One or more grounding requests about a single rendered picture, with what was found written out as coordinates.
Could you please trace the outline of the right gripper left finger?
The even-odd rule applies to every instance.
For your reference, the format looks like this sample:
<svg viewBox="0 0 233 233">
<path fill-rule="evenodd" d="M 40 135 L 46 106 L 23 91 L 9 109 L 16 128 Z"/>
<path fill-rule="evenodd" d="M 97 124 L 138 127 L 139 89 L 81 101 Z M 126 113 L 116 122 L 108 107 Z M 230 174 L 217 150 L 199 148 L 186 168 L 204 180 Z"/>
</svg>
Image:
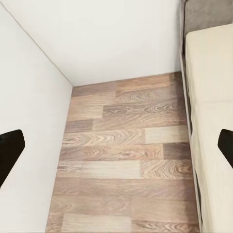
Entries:
<svg viewBox="0 0 233 233">
<path fill-rule="evenodd" d="M 0 187 L 25 149 L 21 129 L 0 134 Z"/>
</svg>

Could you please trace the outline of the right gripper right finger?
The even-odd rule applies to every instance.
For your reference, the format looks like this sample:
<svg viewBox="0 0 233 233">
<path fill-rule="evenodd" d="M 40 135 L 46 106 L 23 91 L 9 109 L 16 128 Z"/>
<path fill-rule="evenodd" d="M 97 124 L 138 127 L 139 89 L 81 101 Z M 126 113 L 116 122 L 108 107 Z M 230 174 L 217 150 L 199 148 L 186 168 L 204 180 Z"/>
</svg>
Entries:
<svg viewBox="0 0 233 233">
<path fill-rule="evenodd" d="M 222 129 L 217 145 L 233 168 L 233 131 Z"/>
</svg>

